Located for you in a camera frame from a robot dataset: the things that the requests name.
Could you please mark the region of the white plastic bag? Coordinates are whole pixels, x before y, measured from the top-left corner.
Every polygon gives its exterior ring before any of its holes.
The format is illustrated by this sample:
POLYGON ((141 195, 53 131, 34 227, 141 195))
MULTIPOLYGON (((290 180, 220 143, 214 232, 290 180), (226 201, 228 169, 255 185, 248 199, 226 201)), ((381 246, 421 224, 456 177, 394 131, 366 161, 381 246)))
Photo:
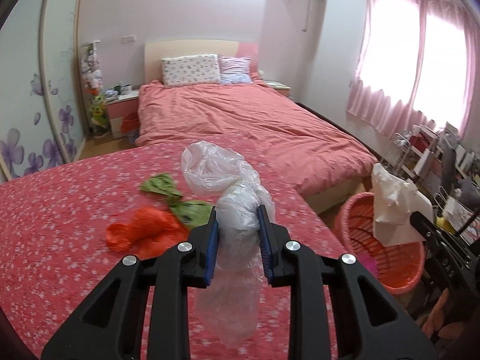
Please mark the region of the white plastic bag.
POLYGON ((410 215, 419 211, 427 219, 434 217, 431 201, 411 181, 404 181, 385 167, 373 165, 373 235, 383 246, 424 242, 425 238, 410 224, 410 215))

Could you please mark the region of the orange red plastic bag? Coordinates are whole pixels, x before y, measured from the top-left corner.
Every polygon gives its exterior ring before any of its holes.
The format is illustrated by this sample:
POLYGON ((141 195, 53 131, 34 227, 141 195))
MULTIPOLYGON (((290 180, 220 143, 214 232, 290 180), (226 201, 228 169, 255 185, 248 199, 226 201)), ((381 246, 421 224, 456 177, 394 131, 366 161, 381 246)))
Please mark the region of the orange red plastic bag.
POLYGON ((189 229, 169 211, 142 207, 129 223, 113 223, 106 229, 107 247, 140 259, 156 258, 170 247, 185 241, 189 229))

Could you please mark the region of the clear plastic bag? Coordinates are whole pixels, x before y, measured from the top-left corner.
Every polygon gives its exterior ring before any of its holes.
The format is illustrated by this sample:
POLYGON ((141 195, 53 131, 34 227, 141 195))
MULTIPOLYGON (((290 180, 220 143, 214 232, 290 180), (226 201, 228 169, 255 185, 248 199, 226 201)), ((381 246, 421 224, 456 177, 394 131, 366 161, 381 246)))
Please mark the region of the clear plastic bag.
POLYGON ((216 196, 219 249, 211 284, 200 290, 195 312, 200 322, 227 348, 255 333, 263 273, 259 206, 275 218, 275 204, 259 173, 239 153, 207 141, 181 155, 185 181, 198 196, 216 196))

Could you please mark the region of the green plastic bag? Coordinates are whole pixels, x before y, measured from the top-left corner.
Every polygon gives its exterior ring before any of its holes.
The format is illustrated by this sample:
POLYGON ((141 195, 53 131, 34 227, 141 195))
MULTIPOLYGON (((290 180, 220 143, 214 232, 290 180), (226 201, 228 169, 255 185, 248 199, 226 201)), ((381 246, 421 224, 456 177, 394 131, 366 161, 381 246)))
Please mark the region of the green plastic bag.
POLYGON ((212 204, 201 200, 185 200, 176 181, 168 173, 160 173, 143 181, 140 190, 162 196, 168 209, 189 230, 208 223, 212 204))

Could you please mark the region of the red plastic laundry basket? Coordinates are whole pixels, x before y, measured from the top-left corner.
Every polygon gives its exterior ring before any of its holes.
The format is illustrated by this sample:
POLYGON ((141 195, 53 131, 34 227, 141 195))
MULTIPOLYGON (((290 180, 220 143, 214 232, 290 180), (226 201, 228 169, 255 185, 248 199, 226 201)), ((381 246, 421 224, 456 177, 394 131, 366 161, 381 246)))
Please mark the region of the red plastic laundry basket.
POLYGON ((346 200, 335 218, 333 233, 391 294, 406 294, 419 283, 425 264, 424 245, 384 246, 377 240, 372 193, 358 193, 346 200))

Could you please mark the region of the cluttered desk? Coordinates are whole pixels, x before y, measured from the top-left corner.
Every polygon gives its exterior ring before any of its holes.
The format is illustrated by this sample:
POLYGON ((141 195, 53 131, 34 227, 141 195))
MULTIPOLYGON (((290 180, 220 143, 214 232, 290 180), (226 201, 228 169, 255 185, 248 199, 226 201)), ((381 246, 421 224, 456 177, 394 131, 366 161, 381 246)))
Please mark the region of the cluttered desk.
POLYGON ((426 125, 413 128, 410 150, 418 155, 414 180, 433 198, 436 224, 468 246, 479 245, 479 169, 474 152, 459 142, 455 127, 436 133, 426 125))

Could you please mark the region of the white rolling shelf cart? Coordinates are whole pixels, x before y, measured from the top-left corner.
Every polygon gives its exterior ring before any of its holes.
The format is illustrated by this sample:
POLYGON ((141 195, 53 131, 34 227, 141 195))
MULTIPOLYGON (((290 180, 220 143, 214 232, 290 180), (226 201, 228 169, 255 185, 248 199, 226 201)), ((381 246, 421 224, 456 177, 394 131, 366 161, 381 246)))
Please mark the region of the white rolling shelf cart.
POLYGON ((423 124, 395 133, 391 138, 393 154, 388 167, 395 176, 413 181, 424 179, 433 160, 439 134, 423 124))

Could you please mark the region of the bed with salmon duvet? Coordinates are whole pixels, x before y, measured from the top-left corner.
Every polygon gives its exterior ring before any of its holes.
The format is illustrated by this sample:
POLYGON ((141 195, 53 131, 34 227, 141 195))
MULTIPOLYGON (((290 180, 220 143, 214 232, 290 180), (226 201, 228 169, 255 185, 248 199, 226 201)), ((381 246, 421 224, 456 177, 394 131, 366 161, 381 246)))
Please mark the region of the bed with salmon duvet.
POLYGON ((304 197, 370 176, 377 159, 353 136, 278 94, 262 80, 139 91, 137 144, 244 138, 304 197))

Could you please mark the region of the pink window curtain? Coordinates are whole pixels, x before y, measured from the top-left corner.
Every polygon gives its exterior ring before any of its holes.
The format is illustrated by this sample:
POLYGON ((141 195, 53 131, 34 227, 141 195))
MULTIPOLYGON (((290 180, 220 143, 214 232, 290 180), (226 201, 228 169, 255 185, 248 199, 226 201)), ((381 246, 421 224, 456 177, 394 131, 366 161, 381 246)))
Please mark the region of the pink window curtain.
POLYGON ((450 0, 366 0, 346 110, 385 137, 425 125, 464 133, 479 73, 479 25, 450 0))

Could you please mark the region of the sliding door wardrobe with flowers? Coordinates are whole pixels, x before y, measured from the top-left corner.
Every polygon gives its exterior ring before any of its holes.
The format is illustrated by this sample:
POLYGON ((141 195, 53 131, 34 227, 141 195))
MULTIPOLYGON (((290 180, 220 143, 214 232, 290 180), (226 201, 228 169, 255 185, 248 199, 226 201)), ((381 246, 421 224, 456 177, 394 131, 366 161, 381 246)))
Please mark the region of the sliding door wardrobe with flowers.
POLYGON ((16 0, 1 17, 1 182, 80 158, 80 0, 16 0))

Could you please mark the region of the pink white left nightstand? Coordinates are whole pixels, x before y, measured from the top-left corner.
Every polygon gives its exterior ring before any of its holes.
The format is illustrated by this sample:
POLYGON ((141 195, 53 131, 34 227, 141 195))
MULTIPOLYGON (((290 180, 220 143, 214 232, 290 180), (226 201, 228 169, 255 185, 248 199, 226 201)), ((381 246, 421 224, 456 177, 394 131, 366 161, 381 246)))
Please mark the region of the pink white left nightstand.
POLYGON ((114 139, 119 139, 125 136, 120 129, 123 119, 129 114, 137 112, 138 103, 138 90, 133 90, 130 94, 120 95, 117 99, 106 103, 106 113, 114 139))

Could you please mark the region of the right nightstand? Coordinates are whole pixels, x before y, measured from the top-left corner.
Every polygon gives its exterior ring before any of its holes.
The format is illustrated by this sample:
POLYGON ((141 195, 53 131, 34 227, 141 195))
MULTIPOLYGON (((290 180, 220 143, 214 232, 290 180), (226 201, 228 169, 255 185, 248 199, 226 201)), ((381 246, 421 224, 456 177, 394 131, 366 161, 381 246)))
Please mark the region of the right nightstand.
POLYGON ((278 94, 281 94, 282 96, 290 98, 290 87, 289 86, 284 85, 280 82, 271 81, 271 80, 266 80, 265 84, 269 88, 274 89, 276 92, 278 92, 278 94))

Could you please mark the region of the stuffed toy stack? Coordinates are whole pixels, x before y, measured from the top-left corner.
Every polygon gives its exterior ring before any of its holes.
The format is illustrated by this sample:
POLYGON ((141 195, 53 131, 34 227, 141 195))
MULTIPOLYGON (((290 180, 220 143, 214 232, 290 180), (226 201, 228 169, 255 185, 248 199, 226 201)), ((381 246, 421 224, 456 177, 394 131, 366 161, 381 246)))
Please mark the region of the stuffed toy stack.
POLYGON ((103 91, 103 74, 100 69, 97 44, 99 41, 86 43, 81 47, 80 71, 84 92, 87 94, 87 112, 89 123, 96 137, 104 136, 109 128, 103 91))

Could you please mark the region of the white floral pillow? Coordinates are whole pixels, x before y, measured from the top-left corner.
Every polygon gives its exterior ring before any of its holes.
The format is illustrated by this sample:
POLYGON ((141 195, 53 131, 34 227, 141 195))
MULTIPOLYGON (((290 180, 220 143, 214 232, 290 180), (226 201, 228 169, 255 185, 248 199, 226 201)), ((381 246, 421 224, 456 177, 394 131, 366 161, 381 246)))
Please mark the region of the white floral pillow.
POLYGON ((166 87, 219 84, 221 82, 217 54, 163 58, 161 70, 163 85, 166 87))

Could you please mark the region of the pink striped pillow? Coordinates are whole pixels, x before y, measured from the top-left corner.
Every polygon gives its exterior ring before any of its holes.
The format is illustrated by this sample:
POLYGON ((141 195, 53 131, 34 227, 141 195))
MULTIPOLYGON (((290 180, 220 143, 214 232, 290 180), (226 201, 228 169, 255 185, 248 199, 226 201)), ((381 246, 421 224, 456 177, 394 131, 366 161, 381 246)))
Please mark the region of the pink striped pillow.
POLYGON ((251 59, 249 57, 219 56, 220 82, 223 85, 251 84, 251 59))

